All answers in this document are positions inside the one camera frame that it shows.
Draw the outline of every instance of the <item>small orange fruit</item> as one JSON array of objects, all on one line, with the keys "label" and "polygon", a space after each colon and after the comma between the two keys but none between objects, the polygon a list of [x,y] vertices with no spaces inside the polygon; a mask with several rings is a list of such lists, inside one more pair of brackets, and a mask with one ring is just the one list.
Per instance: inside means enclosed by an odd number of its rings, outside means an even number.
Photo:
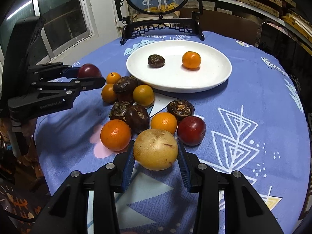
[{"label": "small orange fruit", "polygon": [[149,106],[154,102],[154,92],[151,87],[146,84],[139,85],[132,93],[133,100],[138,105]]},{"label": "small orange fruit", "polygon": [[158,113],[151,120],[151,129],[163,129],[174,134],[177,130],[177,119],[171,113]]},{"label": "small orange fruit", "polygon": [[101,96],[102,96],[103,101],[108,104],[111,104],[117,100],[117,95],[113,91],[112,83],[109,83],[103,87]]},{"label": "small orange fruit", "polygon": [[196,52],[188,51],[182,56],[182,64],[185,68],[198,68],[201,62],[202,58]]},{"label": "small orange fruit", "polygon": [[120,151],[129,144],[131,130],[122,120],[113,119],[104,125],[100,138],[106,148],[112,151]]},{"label": "small orange fruit", "polygon": [[119,79],[121,78],[121,75],[119,75],[118,73],[116,72],[112,72],[112,73],[109,73],[106,77],[106,83],[109,84],[109,83],[116,83]]}]

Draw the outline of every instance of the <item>white plate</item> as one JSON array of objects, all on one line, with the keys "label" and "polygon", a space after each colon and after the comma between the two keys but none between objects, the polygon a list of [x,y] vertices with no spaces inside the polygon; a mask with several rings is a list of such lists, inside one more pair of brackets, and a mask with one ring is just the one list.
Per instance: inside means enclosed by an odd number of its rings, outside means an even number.
[{"label": "white plate", "polygon": [[[188,70],[182,66],[182,56],[187,51],[201,56],[199,70]],[[151,68],[147,59],[152,54],[164,57],[165,65]],[[187,40],[164,40],[134,51],[127,59],[127,70],[155,89],[192,93],[209,90],[225,82],[232,72],[232,65],[223,53],[211,46]]]}]

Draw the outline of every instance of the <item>silver screw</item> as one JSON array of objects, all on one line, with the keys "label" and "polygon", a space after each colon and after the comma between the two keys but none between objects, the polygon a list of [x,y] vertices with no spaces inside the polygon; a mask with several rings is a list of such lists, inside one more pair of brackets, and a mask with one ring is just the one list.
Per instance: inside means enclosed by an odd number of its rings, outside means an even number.
[{"label": "silver screw", "polygon": [[105,167],[106,167],[106,169],[111,170],[115,167],[115,165],[113,163],[108,163]]},{"label": "silver screw", "polygon": [[198,168],[201,169],[201,170],[206,170],[207,169],[207,165],[205,165],[204,163],[200,163],[198,165]]},{"label": "silver screw", "polygon": [[241,172],[239,172],[239,171],[233,171],[233,176],[234,176],[235,178],[240,178],[240,177],[241,177]]},{"label": "silver screw", "polygon": [[71,176],[74,177],[74,178],[77,178],[79,176],[79,174],[80,174],[79,171],[73,171],[71,173]]}]

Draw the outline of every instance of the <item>dark brown fruit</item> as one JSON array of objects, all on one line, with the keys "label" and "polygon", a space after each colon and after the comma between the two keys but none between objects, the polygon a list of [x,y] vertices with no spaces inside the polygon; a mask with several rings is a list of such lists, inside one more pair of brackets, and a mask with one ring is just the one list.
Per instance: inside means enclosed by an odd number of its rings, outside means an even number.
[{"label": "dark brown fruit", "polygon": [[152,68],[160,68],[165,65],[165,59],[164,57],[158,55],[158,54],[152,54],[147,59],[148,64]]},{"label": "dark brown fruit", "polygon": [[131,106],[131,104],[127,101],[116,102],[110,110],[110,120],[119,119],[126,122],[125,115],[129,106]]},{"label": "dark brown fruit", "polygon": [[167,112],[173,114],[178,122],[185,117],[193,116],[194,111],[194,106],[187,100],[175,100],[167,105]]},{"label": "dark brown fruit", "polygon": [[116,93],[118,101],[128,101],[133,103],[132,93],[138,86],[138,80],[134,76],[123,76],[113,86],[113,91]]},{"label": "dark brown fruit", "polygon": [[102,73],[97,66],[91,63],[86,63],[79,68],[77,78],[101,77],[101,76]]},{"label": "dark brown fruit", "polygon": [[125,118],[131,130],[137,134],[149,129],[149,114],[141,105],[130,106]]},{"label": "dark brown fruit", "polygon": [[177,127],[177,136],[186,145],[195,146],[202,142],[206,133],[205,122],[195,116],[186,117]]}]

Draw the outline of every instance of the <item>blue tablecloth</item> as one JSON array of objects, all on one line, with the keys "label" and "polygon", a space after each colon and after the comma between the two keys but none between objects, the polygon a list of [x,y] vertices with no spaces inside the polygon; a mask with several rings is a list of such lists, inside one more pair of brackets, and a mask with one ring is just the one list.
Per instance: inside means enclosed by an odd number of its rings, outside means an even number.
[{"label": "blue tablecloth", "polygon": [[[291,79],[278,60],[246,43],[213,32],[205,32],[203,42],[174,30],[168,33],[144,35],[123,46],[115,40],[74,65],[93,63],[103,76],[112,71],[126,76],[129,54],[163,40],[197,41],[223,52],[233,66],[229,80],[201,93],[156,91],[155,106],[149,112],[165,111],[166,104],[176,98],[190,101],[195,114],[204,119],[207,131],[203,142],[187,147],[187,151],[215,170],[240,170],[272,210],[284,233],[291,233],[302,210],[310,173],[307,123]],[[81,92],[72,109],[38,119],[35,141],[51,194],[72,171],[93,172],[115,157],[99,139],[111,109],[102,102],[100,93],[101,89]],[[129,189],[116,195],[121,232],[191,233],[197,198],[184,188],[177,162],[173,168],[158,172],[136,164]],[[220,233],[224,233],[222,192],[219,200]],[[92,232],[89,210],[88,230]]]}]

